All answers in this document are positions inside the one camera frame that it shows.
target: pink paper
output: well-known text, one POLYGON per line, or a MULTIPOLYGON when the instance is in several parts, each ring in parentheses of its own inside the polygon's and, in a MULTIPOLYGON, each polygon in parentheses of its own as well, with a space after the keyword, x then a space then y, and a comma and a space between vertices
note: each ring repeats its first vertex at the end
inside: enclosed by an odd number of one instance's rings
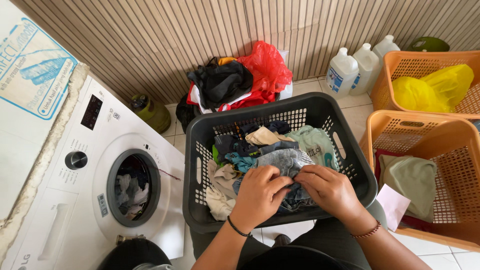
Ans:
POLYGON ((388 228, 395 231, 407 211, 410 200, 384 184, 377 195, 377 201, 384 208, 388 228))

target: white front-loading washing machine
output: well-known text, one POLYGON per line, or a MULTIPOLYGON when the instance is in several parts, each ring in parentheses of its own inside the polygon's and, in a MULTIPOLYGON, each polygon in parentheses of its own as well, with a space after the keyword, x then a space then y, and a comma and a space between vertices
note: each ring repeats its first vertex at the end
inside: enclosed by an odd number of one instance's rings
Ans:
POLYGON ((118 235, 183 256, 183 175, 184 155, 88 77, 1 270, 94 270, 118 235), (148 183, 133 217, 117 201, 126 172, 148 183))

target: hand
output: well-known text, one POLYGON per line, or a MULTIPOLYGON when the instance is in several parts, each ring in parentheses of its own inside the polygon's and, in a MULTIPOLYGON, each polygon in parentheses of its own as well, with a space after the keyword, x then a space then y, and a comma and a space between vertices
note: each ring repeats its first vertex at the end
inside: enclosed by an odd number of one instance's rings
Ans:
POLYGON ((328 167, 303 166, 295 181, 307 190, 323 210, 344 224, 354 221, 366 212, 348 177, 328 167))
POLYGON ((273 216, 289 192, 285 188, 293 184, 287 176, 281 176, 274 166, 249 169, 240 185, 230 220, 242 233, 251 232, 256 226, 273 216))

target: laundry basket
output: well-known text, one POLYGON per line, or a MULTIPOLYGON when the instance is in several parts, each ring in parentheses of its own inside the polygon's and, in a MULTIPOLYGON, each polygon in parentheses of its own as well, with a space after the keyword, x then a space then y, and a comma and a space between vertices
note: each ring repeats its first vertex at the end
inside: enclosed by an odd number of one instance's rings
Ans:
POLYGON ((372 149, 437 164, 431 232, 396 233, 480 251, 480 137, 467 120, 438 114, 378 110, 367 119, 360 147, 373 170, 372 149))
MULTIPOLYGON (((212 158, 214 137, 236 134, 237 127, 249 123, 263 125, 273 120, 287 121, 292 130, 304 125, 324 129, 334 145, 340 171, 347 175, 364 207, 375 199, 377 182, 368 162, 350 130, 337 102, 324 93, 308 93, 264 105, 204 114, 188 126, 185 151, 185 183, 183 186, 183 216, 187 224, 199 233, 217 232, 223 221, 216 221, 205 201, 206 188, 211 185, 207 163, 212 158), (343 145, 343 159, 338 151, 343 145)), ((319 207, 290 214, 275 214, 258 227, 281 225, 331 217, 319 207)))
POLYGON ((455 107, 455 113, 432 112, 465 119, 480 119, 480 50, 459 52, 391 51, 384 56, 384 67, 370 97, 374 110, 407 110, 395 101, 392 81, 402 76, 417 79, 445 67, 467 64, 474 73, 465 98, 455 107))

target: person's left hand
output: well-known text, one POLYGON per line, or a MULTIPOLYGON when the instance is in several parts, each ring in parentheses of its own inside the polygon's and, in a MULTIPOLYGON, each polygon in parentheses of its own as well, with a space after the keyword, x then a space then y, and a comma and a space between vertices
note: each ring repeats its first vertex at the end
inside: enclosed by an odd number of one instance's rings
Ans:
POLYGON ((249 169, 240 185, 237 202, 230 220, 242 233, 251 232, 256 226, 273 216, 293 184, 288 176, 279 176, 277 167, 268 165, 249 169))

